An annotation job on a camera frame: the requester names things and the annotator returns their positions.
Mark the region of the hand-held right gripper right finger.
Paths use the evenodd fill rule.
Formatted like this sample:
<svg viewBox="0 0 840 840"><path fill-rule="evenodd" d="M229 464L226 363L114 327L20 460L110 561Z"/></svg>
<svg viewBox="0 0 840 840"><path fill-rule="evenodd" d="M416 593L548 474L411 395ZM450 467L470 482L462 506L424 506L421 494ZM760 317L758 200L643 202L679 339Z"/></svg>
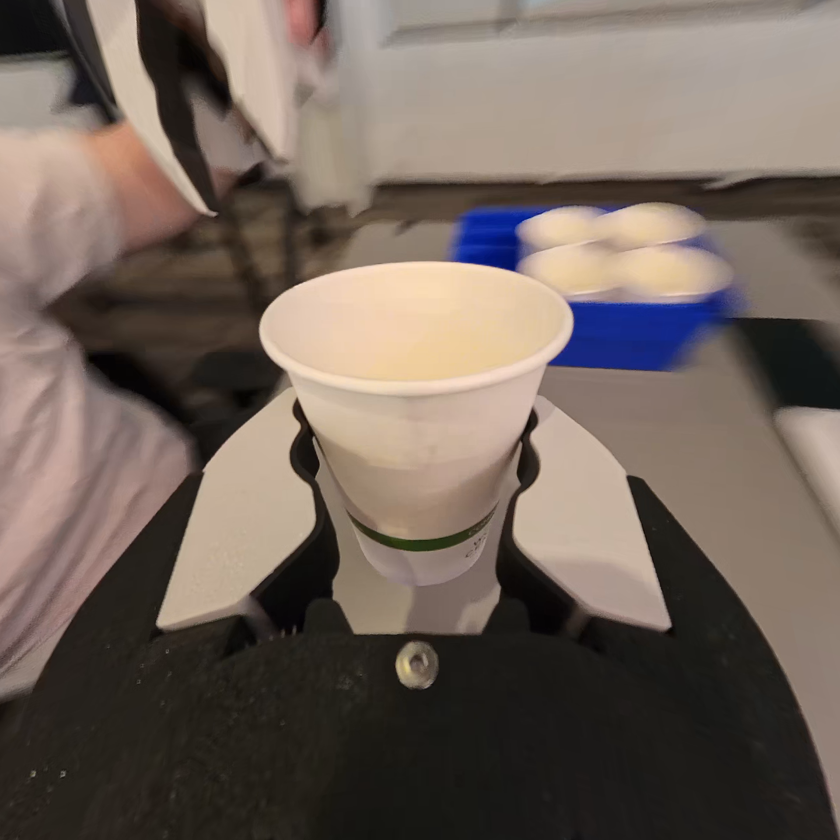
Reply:
<svg viewBox="0 0 840 840"><path fill-rule="evenodd" d="M497 580L524 604L531 630L577 636L601 618L670 631L628 475L610 450L540 395L516 472Z"/></svg>

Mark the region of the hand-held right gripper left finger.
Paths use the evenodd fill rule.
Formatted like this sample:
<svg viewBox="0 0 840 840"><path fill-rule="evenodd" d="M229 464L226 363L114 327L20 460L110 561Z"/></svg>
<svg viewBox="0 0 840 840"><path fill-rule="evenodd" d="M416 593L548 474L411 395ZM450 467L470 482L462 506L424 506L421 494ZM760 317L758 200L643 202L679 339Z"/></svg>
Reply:
<svg viewBox="0 0 840 840"><path fill-rule="evenodd" d="M257 637L301 628L333 597L337 535L314 436L284 391L207 462L156 620L165 633L242 618Z"/></svg>

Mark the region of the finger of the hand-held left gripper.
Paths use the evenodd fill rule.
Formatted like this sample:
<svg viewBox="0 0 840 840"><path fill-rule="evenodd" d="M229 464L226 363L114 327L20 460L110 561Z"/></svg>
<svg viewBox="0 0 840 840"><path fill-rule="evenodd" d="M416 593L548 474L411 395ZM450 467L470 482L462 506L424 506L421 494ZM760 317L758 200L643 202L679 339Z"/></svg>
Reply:
<svg viewBox="0 0 840 840"><path fill-rule="evenodd" d="M179 2L82 2L81 52L103 95L185 200L214 216L219 199L182 63L191 22Z"/></svg>
<svg viewBox="0 0 840 840"><path fill-rule="evenodd" d="M204 1L198 14L225 72L231 104L195 93L199 144L211 166L288 163L298 145L299 58L294 2Z"/></svg>

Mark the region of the person's left forearm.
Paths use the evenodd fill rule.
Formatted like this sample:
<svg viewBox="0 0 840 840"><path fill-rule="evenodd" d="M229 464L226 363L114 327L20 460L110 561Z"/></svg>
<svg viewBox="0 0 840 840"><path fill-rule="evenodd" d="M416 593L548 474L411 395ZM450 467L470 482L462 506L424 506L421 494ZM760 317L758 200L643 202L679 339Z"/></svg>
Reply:
<svg viewBox="0 0 840 840"><path fill-rule="evenodd" d="M121 256L160 245L184 233L201 216L128 123L85 133L81 140L113 196Z"/></svg>

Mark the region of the white board stand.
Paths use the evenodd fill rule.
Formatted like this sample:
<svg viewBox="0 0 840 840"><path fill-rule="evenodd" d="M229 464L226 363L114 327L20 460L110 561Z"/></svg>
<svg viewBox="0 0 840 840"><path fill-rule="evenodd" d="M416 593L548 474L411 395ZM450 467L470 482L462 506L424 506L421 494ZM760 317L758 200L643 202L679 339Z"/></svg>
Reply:
<svg viewBox="0 0 840 840"><path fill-rule="evenodd" d="M839 533L839 411L787 406L774 413L773 423L826 519Z"/></svg>

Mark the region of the blue plastic bin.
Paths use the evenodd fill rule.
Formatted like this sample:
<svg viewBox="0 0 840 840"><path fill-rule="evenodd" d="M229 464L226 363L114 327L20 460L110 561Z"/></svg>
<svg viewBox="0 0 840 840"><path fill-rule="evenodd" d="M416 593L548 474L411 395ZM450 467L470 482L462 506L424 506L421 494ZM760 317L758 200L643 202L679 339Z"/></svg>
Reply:
<svg viewBox="0 0 840 840"><path fill-rule="evenodd" d="M566 205L477 206L457 216L450 240L454 261L515 270L515 228ZM570 304L574 330L553 366L619 371L671 371L692 347L746 307L737 280L697 302L581 301Z"/></svg>

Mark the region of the person's left hand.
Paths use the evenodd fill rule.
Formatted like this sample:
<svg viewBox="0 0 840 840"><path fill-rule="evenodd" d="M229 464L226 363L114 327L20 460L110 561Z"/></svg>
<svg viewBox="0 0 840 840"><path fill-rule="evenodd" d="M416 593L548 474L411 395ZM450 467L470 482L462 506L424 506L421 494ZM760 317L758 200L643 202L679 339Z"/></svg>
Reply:
<svg viewBox="0 0 840 840"><path fill-rule="evenodd" d="M290 41L300 48L329 50L328 1L283 1Z"/></svg>

